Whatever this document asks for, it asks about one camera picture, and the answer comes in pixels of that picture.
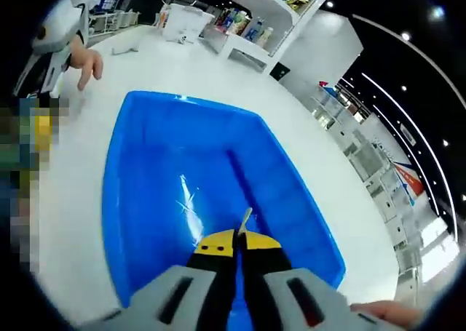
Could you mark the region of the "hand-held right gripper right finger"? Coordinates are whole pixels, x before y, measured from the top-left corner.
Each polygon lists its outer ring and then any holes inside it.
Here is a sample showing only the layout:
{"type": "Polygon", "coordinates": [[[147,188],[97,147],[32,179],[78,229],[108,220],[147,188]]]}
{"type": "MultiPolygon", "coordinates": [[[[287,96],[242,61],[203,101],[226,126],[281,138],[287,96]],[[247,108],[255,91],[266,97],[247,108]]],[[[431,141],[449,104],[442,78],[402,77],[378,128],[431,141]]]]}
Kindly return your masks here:
{"type": "Polygon", "coordinates": [[[255,330],[363,330],[364,318],[311,271],[294,268],[275,239],[239,234],[244,296],[255,330]]]}

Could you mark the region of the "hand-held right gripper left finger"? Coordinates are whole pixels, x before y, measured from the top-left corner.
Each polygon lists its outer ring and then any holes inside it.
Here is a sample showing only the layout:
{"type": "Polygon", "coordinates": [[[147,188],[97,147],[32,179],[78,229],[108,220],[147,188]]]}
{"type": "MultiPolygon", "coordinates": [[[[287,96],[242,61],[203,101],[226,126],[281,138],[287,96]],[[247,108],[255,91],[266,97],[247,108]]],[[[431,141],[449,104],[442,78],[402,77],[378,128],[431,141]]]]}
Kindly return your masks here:
{"type": "Polygon", "coordinates": [[[184,266],[134,294],[128,330],[226,330],[236,293],[237,231],[204,237],[184,266]]]}

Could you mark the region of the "person's left hand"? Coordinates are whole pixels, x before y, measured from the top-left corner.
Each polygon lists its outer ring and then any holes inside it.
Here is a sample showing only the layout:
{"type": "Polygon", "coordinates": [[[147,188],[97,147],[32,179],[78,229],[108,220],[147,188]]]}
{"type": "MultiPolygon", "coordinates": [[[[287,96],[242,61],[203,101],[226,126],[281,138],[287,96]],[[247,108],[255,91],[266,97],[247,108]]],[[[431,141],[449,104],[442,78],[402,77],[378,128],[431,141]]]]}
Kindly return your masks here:
{"type": "Polygon", "coordinates": [[[77,89],[83,91],[92,76],[96,80],[101,79],[103,60],[99,52],[86,48],[81,36],[78,34],[70,42],[69,49],[70,66],[81,71],[77,89]]]}

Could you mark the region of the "person's right hand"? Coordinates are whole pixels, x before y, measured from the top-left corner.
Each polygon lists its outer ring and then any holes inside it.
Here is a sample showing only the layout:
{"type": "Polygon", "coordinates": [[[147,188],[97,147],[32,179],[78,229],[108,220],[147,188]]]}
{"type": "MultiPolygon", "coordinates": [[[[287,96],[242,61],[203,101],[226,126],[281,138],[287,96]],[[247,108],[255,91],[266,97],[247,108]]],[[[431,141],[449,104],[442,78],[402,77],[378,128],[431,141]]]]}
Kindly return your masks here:
{"type": "Polygon", "coordinates": [[[413,329],[424,318],[424,311],[409,308],[395,301],[379,300],[370,303],[353,303],[352,311],[364,312],[405,330],[413,329]]]}

